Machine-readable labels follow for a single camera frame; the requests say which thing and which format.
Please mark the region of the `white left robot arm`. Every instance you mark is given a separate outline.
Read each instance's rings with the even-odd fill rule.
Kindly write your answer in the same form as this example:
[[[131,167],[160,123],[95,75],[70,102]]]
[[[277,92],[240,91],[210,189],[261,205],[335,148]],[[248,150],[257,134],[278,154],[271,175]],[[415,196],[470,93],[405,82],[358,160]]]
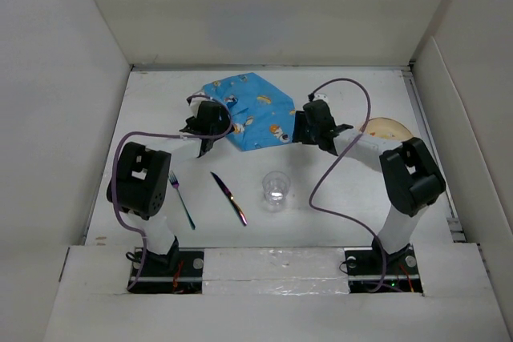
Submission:
[[[107,201],[118,223],[137,233],[143,255],[151,256],[151,266],[161,275],[177,268],[179,256],[172,250],[177,238],[167,217],[160,214],[172,166],[205,155],[218,139],[232,131],[232,116],[221,102],[199,96],[196,112],[178,135],[131,131],[114,153]]]

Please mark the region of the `clear plastic cup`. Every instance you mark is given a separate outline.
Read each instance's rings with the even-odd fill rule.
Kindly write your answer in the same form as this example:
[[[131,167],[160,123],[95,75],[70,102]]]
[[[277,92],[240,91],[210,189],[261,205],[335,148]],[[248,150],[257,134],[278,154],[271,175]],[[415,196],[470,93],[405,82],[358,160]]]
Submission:
[[[263,178],[263,193],[270,211],[279,211],[285,206],[290,186],[290,178],[281,171],[271,171]]]

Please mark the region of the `iridescent knife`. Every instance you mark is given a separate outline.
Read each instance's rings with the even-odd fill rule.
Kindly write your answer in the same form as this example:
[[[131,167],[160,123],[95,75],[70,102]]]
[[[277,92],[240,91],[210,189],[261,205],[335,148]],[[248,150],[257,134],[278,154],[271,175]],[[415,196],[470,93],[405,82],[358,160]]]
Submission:
[[[242,225],[247,226],[248,225],[247,218],[246,218],[244,212],[242,211],[242,209],[240,208],[240,206],[238,205],[238,203],[236,202],[236,200],[234,199],[232,192],[229,190],[229,188],[226,186],[226,184],[221,180],[221,178],[216,173],[211,171],[210,174],[216,181],[217,185],[223,192],[224,196],[229,201],[230,205],[232,206],[232,209],[236,213],[236,215],[239,218],[239,220],[241,221]]]

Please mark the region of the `blue patterned cloth placemat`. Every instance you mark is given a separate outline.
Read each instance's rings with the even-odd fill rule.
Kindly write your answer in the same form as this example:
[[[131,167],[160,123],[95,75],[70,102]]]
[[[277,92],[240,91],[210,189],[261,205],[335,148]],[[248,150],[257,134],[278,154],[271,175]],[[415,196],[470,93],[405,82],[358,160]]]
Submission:
[[[292,142],[296,109],[291,97],[255,73],[206,84],[202,91],[221,101],[232,115],[228,139],[241,151]]]

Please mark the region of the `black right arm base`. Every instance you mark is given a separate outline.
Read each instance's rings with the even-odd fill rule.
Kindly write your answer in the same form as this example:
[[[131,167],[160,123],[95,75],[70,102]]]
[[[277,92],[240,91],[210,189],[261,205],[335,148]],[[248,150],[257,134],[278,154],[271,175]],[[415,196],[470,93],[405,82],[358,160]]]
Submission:
[[[423,293],[414,247],[408,244],[392,255],[375,247],[345,247],[339,270],[347,277],[349,292]]]

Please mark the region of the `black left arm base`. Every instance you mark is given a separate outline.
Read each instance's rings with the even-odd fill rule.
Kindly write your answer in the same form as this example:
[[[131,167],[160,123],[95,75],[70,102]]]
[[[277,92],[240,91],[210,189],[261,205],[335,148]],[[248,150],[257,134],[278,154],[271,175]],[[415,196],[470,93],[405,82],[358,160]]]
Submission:
[[[204,249],[179,247],[178,240],[167,255],[147,252],[141,264],[142,248],[127,252],[131,262],[127,290],[132,294],[195,295],[202,293]]]

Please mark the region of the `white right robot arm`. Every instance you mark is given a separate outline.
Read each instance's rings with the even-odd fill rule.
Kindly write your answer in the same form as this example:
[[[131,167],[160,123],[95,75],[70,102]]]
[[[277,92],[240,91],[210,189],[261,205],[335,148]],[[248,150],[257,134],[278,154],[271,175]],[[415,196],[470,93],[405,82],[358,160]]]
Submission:
[[[399,252],[424,212],[446,191],[446,181],[426,144],[417,137],[406,141],[383,139],[350,125],[337,125],[328,104],[306,103],[295,114],[293,141],[316,145],[331,155],[347,155],[382,174],[390,210],[370,253],[370,262],[381,273],[400,261]]]

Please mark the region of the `beige bird-pattern plate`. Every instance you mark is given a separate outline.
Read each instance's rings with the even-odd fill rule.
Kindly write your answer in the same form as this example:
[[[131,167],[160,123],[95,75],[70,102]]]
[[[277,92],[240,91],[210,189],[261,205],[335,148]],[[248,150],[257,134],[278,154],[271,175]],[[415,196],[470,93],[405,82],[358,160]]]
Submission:
[[[391,139],[401,142],[414,137],[411,131],[403,124],[386,117],[371,118],[366,124],[366,127],[361,125],[359,130],[381,139]]]

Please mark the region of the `iridescent fork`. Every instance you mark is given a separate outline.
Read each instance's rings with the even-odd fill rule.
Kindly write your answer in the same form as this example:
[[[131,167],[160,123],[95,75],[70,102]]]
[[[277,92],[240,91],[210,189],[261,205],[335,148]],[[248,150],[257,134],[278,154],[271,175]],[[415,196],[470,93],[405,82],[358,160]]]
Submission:
[[[192,217],[191,217],[191,215],[190,215],[190,213],[189,213],[189,211],[188,211],[188,208],[187,208],[187,206],[186,206],[186,204],[185,204],[185,202],[184,202],[184,199],[183,199],[183,197],[182,197],[182,195],[181,195],[181,192],[180,192],[180,183],[179,183],[179,181],[178,181],[178,179],[177,179],[177,177],[176,177],[176,174],[174,173],[174,171],[173,171],[173,170],[170,170],[169,175],[168,175],[168,180],[169,180],[169,182],[170,182],[171,186],[172,186],[172,187],[173,187],[173,189],[176,191],[176,193],[177,193],[177,195],[178,195],[178,197],[179,197],[179,200],[180,200],[180,202],[181,202],[181,204],[182,204],[182,207],[183,207],[183,209],[184,209],[185,215],[187,216],[187,219],[188,219],[188,223],[189,223],[190,228],[191,228],[193,231],[194,231],[194,230],[196,230],[196,224],[194,223],[194,221],[193,221],[193,219],[192,219]]]

